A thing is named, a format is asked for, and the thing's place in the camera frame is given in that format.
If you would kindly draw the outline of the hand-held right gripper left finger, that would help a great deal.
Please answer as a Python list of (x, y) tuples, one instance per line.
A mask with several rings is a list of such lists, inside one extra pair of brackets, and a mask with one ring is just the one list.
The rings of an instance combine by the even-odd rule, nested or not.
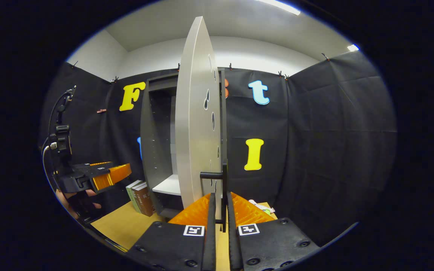
[(184, 209), (177, 224), (153, 222), (127, 257), (151, 271), (215, 271), (215, 211), (210, 193)]

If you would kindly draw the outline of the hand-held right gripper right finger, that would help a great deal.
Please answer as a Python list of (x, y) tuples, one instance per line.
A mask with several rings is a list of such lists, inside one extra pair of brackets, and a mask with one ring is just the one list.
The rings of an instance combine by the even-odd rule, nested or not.
[(227, 198), (230, 270), (280, 270), (320, 249), (291, 219), (274, 219), (232, 192)]

